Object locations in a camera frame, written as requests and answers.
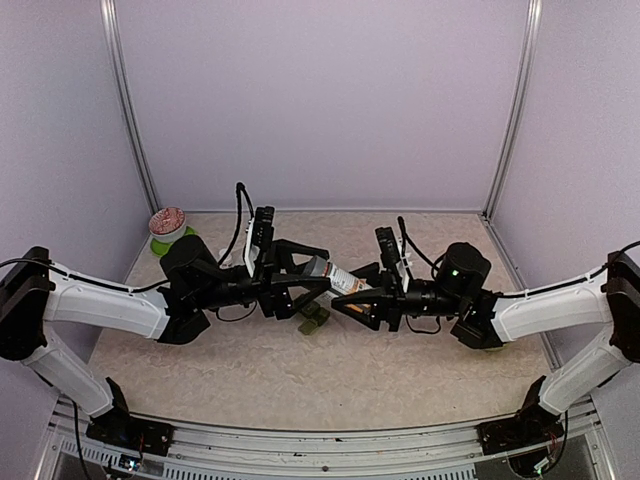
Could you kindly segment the orange pill bottle grey cap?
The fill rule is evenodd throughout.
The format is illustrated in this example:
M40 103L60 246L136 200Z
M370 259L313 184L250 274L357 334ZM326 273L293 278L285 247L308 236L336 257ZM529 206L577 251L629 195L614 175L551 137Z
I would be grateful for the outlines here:
M324 277L330 280L330 288L316 299L316 302L321 307L327 309L330 308L331 301L336 297L371 289L371 286L364 279L357 278L354 274L319 256L314 256L307 262L303 269L303 274L311 277Z

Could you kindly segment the green weekly pill organizer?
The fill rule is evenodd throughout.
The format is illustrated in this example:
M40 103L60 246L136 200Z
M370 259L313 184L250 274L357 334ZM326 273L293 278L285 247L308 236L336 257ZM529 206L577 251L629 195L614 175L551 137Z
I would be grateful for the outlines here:
M330 312L319 302L312 301L298 312L298 316L301 318L298 331L309 336L326 324L330 318Z

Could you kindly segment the small white pill bottle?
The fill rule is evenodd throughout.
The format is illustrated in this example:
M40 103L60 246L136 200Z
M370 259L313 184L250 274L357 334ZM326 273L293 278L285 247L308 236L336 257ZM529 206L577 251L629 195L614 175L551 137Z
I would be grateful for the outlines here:
M229 260L230 252L228 250L221 249L219 253L220 253L220 258L218 260L218 263L220 265L226 264Z

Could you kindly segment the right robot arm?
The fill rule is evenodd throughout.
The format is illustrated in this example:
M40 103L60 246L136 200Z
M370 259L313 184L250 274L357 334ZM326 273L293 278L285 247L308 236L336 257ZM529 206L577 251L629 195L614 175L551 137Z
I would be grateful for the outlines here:
M571 404L639 360L639 267L625 250L599 268L564 282L514 293L485 289L491 263L473 245L455 242L431 262L431 279L412 276L405 256L414 241L389 227L376 231L379 264L367 289L334 298L338 310L372 330L395 331L403 317L446 317L458 341L472 349L583 324L602 329L559 370L534 382L514 415L511 433L535 442Z

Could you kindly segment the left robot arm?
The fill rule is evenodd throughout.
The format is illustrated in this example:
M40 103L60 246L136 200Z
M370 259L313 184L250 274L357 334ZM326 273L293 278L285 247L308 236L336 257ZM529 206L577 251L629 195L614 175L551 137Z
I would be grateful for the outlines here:
M272 207L251 208L241 263L226 267L197 235L176 240L161 257L164 280L131 287L68 271L49 251L33 247L5 261L1 281L1 356L31 368L72 399L121 445L140 434L120 387L96 376L50 328L76 322L133 333L168 345L194 341L208 312L256 305L265 317L288 319L330 288L304 274L297 255L327 259L328 251L274 236Z

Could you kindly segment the red patterned white bowl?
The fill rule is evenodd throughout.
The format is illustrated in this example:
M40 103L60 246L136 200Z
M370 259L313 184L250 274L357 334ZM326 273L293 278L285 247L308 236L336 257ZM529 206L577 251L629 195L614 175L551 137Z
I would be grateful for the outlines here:
M155 240L172 243L186 233L186 214L178 207L163 208L150 218L148 227Z

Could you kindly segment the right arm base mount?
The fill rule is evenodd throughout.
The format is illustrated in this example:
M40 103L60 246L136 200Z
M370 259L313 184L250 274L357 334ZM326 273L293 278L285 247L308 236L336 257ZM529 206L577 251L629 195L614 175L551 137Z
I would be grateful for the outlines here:
M513 416L482 422L476 427L484 455L524 448L564 435L560 415L550 413L540 405L545 379L541 376L530 386L523 405Z

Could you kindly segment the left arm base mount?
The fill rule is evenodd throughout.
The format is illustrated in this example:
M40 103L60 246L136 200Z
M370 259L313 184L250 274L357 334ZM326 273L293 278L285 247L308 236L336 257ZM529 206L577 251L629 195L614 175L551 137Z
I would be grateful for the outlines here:
M106 383L112 394L111 409L97 417L90 417L86 436L141 454L166 457L174 427L169 423L133 416L119 385L109 377L106 378Z

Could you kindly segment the front aluminium rail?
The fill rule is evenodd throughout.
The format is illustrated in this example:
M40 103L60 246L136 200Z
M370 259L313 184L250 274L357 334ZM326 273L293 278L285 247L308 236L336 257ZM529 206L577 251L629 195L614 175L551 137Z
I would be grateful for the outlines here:
M172 419L166 455L85 437L87 420L62 397L54 407L34 479L510 479L541 444L487 454L475 421L427 427L292 431Z

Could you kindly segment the left aluminium frame post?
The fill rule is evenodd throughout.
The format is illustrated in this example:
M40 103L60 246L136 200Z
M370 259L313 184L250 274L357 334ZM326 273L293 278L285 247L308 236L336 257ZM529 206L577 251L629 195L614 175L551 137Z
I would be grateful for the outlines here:
M161 204L136 118L133 97L127 76L124 50L119 31L116 2L114 0L101 0L100 11L119 103L136 171L141 182L148 209L151 214L154 214L160 209Z

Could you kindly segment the aluminium frame post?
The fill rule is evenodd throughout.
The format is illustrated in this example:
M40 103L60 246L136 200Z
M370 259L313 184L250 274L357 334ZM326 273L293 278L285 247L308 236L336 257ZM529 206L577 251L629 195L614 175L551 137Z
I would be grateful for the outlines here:
M136 171L141 182L148 209L151 214L154 214L160 209L161 204L136 118L133 97L127 76L124 50L119 31L116 2L114 0L101 0L100 11L119 103Z
M483 208L483 216L488 223L492 223L496 216L512 163L513 151L524 114L530 78L535 62L542 10L542 0L530 0L528 2L523 42L506 129L500 147L496 170Z

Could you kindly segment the right aluminium frame post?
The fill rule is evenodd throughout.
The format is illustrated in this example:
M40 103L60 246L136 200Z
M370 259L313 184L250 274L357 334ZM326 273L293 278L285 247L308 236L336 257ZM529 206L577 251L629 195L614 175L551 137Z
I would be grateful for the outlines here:
M528 2L523 42L506 129L500 147L496 170L483 208L483 216L488 223L492 223L496 216L512 163L513 151L524 114L530 78L535 62L542 10L542 0L530 0Z

